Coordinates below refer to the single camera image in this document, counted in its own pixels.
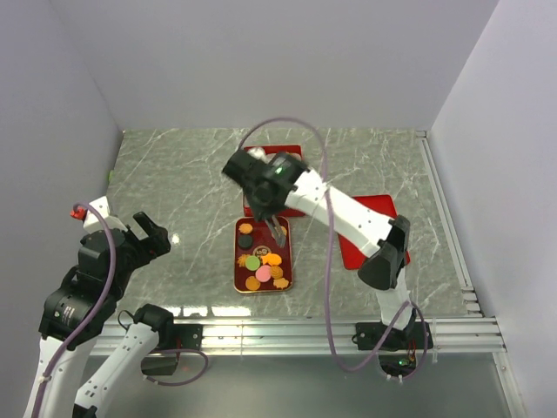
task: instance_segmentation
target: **red placemat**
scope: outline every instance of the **red placemat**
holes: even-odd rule
[[[353,198],[365,207],[374,210],[375,212],[395,218],[397,210],[394,207],[393,198],[388,194],[379,194],[377,196],[356,196]],[[348,239],[339,235],[340,253],[342,254],[342,261],[346,270],[359,269],[366,256],[362,254],[359,249]],[[406,252],[406,263],[410,263],[410,254]]]
[[[259,292],[282,292],[292,287],[292,252],[290,246],[290,226],[288,219],[277,217],[278,223],[286,228],[286,244],[280,248],[271,236],[271,231],[265,222],[256,222],[254,218],[242,218],[236,222],[236,233],[234,235],[234,287],[241,293],[259,293]],[[238,246],[238,238],[243,234],[240,233],[239,227],[242,224],[249,224],[253,230],[249,235],[253,238],[253,244],[250,248],[242,249]],[[256,272],[248,270],[245,266],[238,263],[241,256],[254,255],[261,257],[268,253],[278,254],[282,259],[279,267],[282,269],[281,281],[275,281],[271,277],[269,281],[259,283],[257,290],[247,288],[246,281],[252,276],[256,276]]]
[[[263,145],[263,146],[246,146],[245,150],[250,150],[251,148],[263,148],[265,154],[276,154],[277,152],[289,152],[291,154],[298,154],[302,158],[302,147],[299,145]],[[242,198],[244,202],[244,216],[253,216],[252,209],[248,206],[245,197]],[[303,212],[297,211],[296,209],[286,208],[284,211],[280,212],[278,216],[284,216],[287,218],[298,218],[305,216]]]

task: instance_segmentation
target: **gray marble table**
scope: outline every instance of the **gray marble table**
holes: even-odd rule
[[[406,281],[425,314],[466,314],[440,215],[413,131],[320,129],[329,150],[330,180],[352,196],[390,194],[412,222],[412,262]],[[290,219],[294,286],[282,293],[238,293],[232,284],[234,224],[240,190],[220,171],[245,130],[127,131],[108,189],[118,216],[145,211],[168,228],[172,250],[135,272],[119,309],[150,302],[176,315],[322,316],[326,228],[308,217]],[[310,165],[320,149],[302,129],[271,128],[252,145],[299,144]],[[332,261],[335,316],[377,316],[378,304],[355,271],[343,267],[339,242]]]

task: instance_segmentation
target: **yellow cookie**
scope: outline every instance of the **yellow cookie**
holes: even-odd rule
[[[238,267],[245,267],[245,261],[247,260],[248,255],[247,254],[242,254],[238,257],[238,260],[236,261],[238,263]]]
[[[250,224],[240,224],[238,230],[240,231],[240,233],[252,233],[253,226],[251,226]]]
[[[282,268],[280,268],[279,266],[271,267],[271,277],[273,277],[274,279],[280,279],[282,277],[282,274]]]
[[[280,278],[280,279],[275,279],[272,281],[272,284],[277,288],[277,289],[286,289],[289,285],[290,282],[285,279],[284,277]]]
[[[258,290],[260,286],[261,283],[255,278],[255,276],[250,276],[245,280],[245,287],[247,290],[255,291]]]
[[[280,266],[282,259],[278,254],[268,253],[261,257],[263,264],[268,264],[269,266]]]

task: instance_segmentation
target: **white wall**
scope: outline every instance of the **white wall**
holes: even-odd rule
[[[18,417],[84,234],[71,205],[104,193],[119,131],[47,0],[2,1],[0,55],[0,415]]]
[[[533,417],[557,414],[557,2],[500,0],[432,129],[482,306]]]
[[[124,128],[429,128],[497,0],[51,2]]]

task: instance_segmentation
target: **cookie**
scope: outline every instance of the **cookie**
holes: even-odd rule
[[[261,266],[261,261],[259,261],[259,257],[255,255],[249,255],[247,259],[245,259],[245,268],[248,270],[255,272],[259,266]]]
[[[280,279],[282,275],[283,275],[282,268],[280,268],[279,266],[271,267],[271,277],[273,277],[274,279]]]
[[[247,259],[247,257],[247,254],[242,254],[238,257],[238,259],[236,260],[238,267],[245,267],[245,260]]]
[[[282,277],[280,279],[273,280],[272,285],[275,286],[277,289],[286,289],[290,285],[290,282]]]
[[[261,287],[261,283],[255,278],[250,276],[245,280],[245,288],[247,290],[256,291]]]
[[[261,266],[255,272],[255,278],[261,283],[266,283],[271,279],[271,268],[269,266]]]
[[[261,256],[261,262],[269,266],[280,266],[282,258],[278,254],[268,253],[267,255]]]
[[[252,233],[253,226],[251,224],[240,224],[238,230],[240,231],[240,233]]]

